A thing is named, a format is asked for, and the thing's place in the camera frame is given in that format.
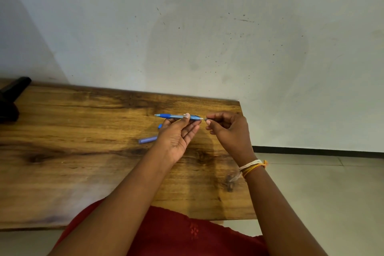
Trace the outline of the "black skirting strip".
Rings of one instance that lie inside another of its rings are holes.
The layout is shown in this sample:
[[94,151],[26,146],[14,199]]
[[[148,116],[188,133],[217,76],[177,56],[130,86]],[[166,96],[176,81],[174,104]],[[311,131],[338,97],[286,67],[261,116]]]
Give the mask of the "black skirting strip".
[[364,151],[348,151],[348,150],[327,150],[327,149],[312,149],[312,148],[288,148],[288,147],[266,147],[266,146],[252,146],[252,148],[254,153],[384,159],[384,152],[364,152]]

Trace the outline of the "blue ballpoint pen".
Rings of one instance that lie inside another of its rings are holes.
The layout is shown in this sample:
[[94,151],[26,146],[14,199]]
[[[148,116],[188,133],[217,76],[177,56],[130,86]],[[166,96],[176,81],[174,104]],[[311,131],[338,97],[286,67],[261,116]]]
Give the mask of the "blue ballpoint pen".
[[[168,114],[168,113],[159,113],[159,114],[155,114],[154,116],[156,117],[159,117],[159,118],[163,118],[163,119],[182,119],[185,117],[185,115],[173,115],[173,114]],[[202,117],[199,117],[199,116],[196,116],[196,115],[189,115],[189,119],[190,120],[194,120],[194,121],[198,121],[198,120],[204,120],[206,121],[207,118],[202,118]]]

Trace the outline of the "black object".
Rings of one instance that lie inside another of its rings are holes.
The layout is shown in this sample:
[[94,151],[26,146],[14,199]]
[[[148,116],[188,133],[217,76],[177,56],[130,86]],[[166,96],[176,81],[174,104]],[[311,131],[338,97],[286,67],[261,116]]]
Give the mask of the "black object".
[[31,84],[31,81],[29,77],[21,77],[0,89],[0,123],[18,120],[20,113],[15,101]]

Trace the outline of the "person's left hand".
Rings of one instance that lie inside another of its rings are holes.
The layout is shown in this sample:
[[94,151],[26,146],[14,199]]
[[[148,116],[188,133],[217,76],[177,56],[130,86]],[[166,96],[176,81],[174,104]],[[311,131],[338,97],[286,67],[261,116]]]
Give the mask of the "person's left hand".
[[159,129],[154,149],[164,161],[173,166],[184,155],[189,143],[195,137],[201,124],[201,120],[190,120],[189,132],[185,137],[171,137],[168,131],[169,121],[165,119]]

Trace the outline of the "white thread wristband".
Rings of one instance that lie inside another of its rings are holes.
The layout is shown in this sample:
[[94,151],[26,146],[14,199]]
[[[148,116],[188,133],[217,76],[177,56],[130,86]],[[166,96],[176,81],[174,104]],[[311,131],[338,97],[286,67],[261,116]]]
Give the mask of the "white thread wristband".
[[235,181],[237,181],[239,178],[241,178],[241,177],[245,177],[248,173],[250,173],[253,169],[256,169],[257,167],[260,167],[260,166],[262,166],[262,167],[266,167],[267,166],[267,161],[266,160],[264,160],[264,161],[261,161],[261,160],[259,160],[259,159],[256,159],[256,160],[254,160],[254,161],[252,161],[252,162],[249,162],[249,163],[247,163],[246,165],[244,165],[244,166],[241,166],[241,167],[239,167],[238,168],[238,173],[237,173],[237,175],[235,175],[233,178],[231,178],[230,180],[229,180],[229,182],[235,182]]

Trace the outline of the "person's left forearm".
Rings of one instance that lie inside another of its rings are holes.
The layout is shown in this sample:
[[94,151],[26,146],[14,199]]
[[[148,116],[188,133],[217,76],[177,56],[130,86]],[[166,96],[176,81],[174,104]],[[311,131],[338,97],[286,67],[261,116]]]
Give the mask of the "person's left forearm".
[[48,256],[126,256],[166,175],[180,156],[155,145]]

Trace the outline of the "person's right hand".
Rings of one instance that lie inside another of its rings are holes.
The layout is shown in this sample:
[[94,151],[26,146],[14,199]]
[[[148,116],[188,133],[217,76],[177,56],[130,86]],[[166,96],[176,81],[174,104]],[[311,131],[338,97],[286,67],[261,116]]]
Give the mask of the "person's right hand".
[[210,134],[217,137],[222,147],[239,167],[256,160],[250,140],[247,119],[243,115],[221,111],[209,113],[206,115],[206,118],[220,122],[225,128],[221,132],[210,132]]

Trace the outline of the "red garment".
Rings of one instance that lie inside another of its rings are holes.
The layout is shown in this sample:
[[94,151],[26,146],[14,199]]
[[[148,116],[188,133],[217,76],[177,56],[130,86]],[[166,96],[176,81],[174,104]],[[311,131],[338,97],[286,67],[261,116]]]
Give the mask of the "red garment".
[[262,235],[150,206],[126,256],[270,256]]

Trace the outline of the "orange thread wristband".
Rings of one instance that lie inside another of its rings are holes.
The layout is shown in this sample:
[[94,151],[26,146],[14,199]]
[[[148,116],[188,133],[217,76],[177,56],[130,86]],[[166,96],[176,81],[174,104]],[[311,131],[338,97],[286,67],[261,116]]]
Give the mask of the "orange thread wristband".
[[240,170],[240,173],[242,175],[243,178],[246,178],[246,176],[251,172],[253,171],[254,169],[258,168],[258,167],[263,167],[265,168],[266,166],[268,165],[268,162],[266,160],[264,161],[261,161],[259,159],[256,159],[250,163],[248,163],[247,165],[239,168]]

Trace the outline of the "person's right forearm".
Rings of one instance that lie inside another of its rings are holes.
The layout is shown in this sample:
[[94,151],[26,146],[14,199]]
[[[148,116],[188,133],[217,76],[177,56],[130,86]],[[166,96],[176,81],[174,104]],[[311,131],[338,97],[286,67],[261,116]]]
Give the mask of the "person's right forearm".
[[270,256],[328,256],[266,168],[254,169],[245,181]]

